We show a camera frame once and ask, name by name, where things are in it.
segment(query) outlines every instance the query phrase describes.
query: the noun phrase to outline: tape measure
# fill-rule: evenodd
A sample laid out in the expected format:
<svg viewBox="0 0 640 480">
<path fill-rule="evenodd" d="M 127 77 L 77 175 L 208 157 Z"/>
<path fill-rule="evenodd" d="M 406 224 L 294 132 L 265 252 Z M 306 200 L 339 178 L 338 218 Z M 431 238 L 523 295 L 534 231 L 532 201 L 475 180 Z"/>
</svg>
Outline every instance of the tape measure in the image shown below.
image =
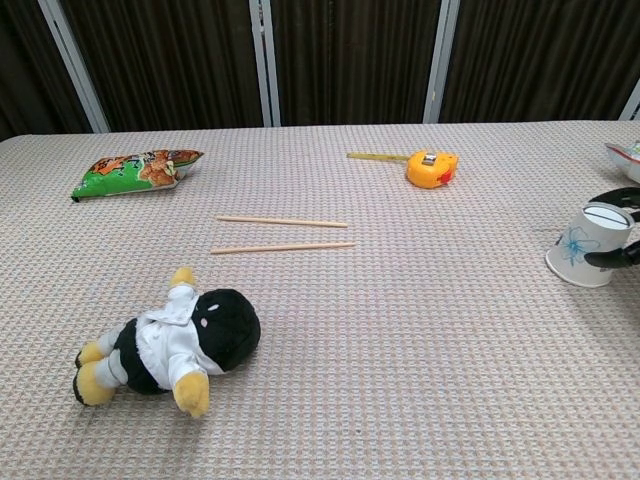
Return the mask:
<svg viewBox="0 0 640 480">
<path fill-rule="evenodd" d="M 458 167 L 457 155 L 431 150 L 420 150 L 410 157 L 378 153 L 348 153 L 347 158 L 407 162 L 407 180 L 420 188 L 436 188 L 447 185 L 453 180 Z"/>
</svg>

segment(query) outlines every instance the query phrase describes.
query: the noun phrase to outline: beige tablecloth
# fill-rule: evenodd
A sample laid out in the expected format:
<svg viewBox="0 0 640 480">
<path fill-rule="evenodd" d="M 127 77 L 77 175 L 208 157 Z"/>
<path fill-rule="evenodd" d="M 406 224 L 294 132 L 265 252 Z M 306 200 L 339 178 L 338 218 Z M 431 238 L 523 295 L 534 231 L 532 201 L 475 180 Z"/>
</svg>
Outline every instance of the beige tablecloth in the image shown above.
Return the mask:
<svg viewBox="0 0 640 480">
<path fill-rule="evenodd" d="M 640 268 L 582 289 L 544 253 L 631 185 L 603 144 L 640 122 L 27 136 L 0 144 L 3 478 L 638 478 Z M 421 190 L 348 151 L 460 155 Z M 73 203 L 98 158 L 205 155 L 173 190 Z M 349 223 L 222 223 L 217 214 Z M 212 256 L 212 247 L 355 241 Z M 73 396 L 82 344 L 190 265 L 255 305 L 253 357 L 192 420 L 170 394 Z"/>
</svg>

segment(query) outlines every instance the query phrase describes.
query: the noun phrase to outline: black plush head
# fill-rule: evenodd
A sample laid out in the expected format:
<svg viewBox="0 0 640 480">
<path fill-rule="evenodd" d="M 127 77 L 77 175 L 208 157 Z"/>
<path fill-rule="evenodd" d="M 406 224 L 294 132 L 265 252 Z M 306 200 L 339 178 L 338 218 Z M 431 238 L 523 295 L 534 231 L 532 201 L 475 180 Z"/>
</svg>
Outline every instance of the black plush head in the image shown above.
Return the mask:
<svg viewBox="0 0 640 480">
<path fill-rule="evenodd" d="M 238 366 L 260 340 L 260 321 L 253 305 L 236 290 L 204 293 L 191 318 L 198 331 L 200 348 L 224 371 Z"/>
</svg>

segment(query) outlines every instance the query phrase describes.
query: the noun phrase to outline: blue flower print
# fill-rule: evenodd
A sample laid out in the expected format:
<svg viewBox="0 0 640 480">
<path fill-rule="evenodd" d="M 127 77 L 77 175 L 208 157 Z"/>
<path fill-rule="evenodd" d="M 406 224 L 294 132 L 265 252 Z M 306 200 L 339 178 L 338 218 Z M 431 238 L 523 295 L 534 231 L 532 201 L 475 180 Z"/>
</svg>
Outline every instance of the blue flower print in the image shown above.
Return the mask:
<svg viewBox="0 0 640 480">
<path fill-rule="evenodd" d="M 589 239 L 582 227 L 570 228 L 560 241 L 564 252 L 563 260 L 569 260 L 573 267 L 575 263 L 584 262 L 584 254 L 600 248 L 600 242 Z"/>
</svg>

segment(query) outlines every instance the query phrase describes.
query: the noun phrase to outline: white plush shirt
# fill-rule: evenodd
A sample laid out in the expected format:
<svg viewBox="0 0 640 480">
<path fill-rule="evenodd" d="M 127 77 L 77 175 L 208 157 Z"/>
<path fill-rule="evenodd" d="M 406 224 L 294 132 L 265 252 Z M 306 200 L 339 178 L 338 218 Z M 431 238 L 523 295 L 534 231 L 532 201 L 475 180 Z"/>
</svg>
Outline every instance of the white plush shirt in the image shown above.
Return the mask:
<svg viewBox="0 0 640 480">
<path fill-rule="evenodd" d="M 197 301 L 193 287 L 178 285 L 169 291 L 164 309 L 138 317 L 136 344 L 140 359 L 165 390 L 172 390 L 178 380 L 191 372 L 224 373 L 200 348 L 198 332 L 191 320 Z"/>
</svg>

